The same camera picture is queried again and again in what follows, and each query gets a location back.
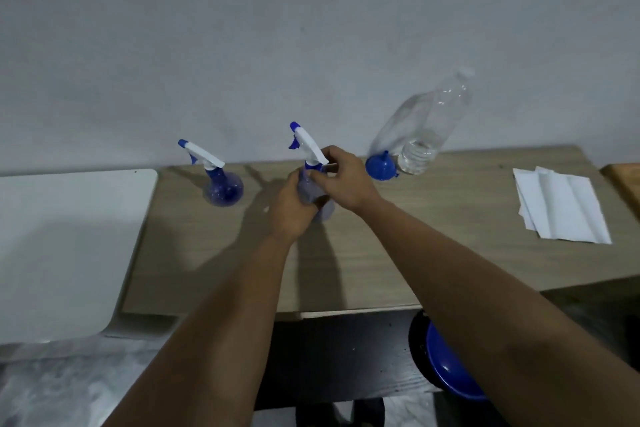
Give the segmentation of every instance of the person's right hand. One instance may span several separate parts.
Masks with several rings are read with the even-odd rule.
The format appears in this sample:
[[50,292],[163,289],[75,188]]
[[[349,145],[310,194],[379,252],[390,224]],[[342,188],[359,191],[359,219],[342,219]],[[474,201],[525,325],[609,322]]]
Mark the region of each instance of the person's right hand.
[[314,170],[309,175],[336,203],[359,214],[381,199],[359,157],[334,145],[325,147],[322,152],[332,164],[327,166],[327,171],[337,172],[336,176],[329,177]]

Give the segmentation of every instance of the hand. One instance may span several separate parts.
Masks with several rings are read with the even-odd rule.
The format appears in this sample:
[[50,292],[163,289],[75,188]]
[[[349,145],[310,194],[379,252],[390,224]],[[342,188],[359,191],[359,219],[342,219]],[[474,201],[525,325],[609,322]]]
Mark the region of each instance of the hand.
[[313,204],[305,204],[298,197],[298,176],[296,169],[287,178],[275,200],[269,207],[269,223],[271,235],[292,245],[308,228],[311,220],[322,206],[329,200],[328,196],[320,197]]
[[336,203],[359,214],[370,203],[382,199],[362,159],[333,145],[322,149],[322,152],[333,163],[326,170],[337,172],[337,175],[329,177],[318,171],[311,171],[309,175]]

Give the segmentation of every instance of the person's left arm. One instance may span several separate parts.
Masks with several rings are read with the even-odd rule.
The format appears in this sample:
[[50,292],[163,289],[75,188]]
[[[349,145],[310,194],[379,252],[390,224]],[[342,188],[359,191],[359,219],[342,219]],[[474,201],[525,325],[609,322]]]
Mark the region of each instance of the person's left arm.
[[251,423],[285,259],[318,210],[298,199],[298,172],[271,204],[268,237],[180,325],[105,427]]

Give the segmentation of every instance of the person's left hand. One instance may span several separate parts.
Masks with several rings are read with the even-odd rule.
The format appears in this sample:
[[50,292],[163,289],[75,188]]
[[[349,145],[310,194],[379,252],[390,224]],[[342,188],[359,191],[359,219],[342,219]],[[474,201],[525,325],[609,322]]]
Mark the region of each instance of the person's left hand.
[[296,169],[287,178],[280,192],[269,207],[271,234],[292,245],[308,228],[311,220],[329,196],[319,197],[313,204],[304,204],[298,197],[298,175]]

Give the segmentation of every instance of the foot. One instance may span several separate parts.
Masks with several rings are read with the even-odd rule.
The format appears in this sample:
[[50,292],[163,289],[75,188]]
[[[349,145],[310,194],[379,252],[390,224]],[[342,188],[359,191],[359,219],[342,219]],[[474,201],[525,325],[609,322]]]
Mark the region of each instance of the foot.
[[296,427],[339,427],[332,403],[296,407]]
[[385,403],[381,398],[369,398],[353,402],[353,425],[355,427],[383,427],[385,425]]

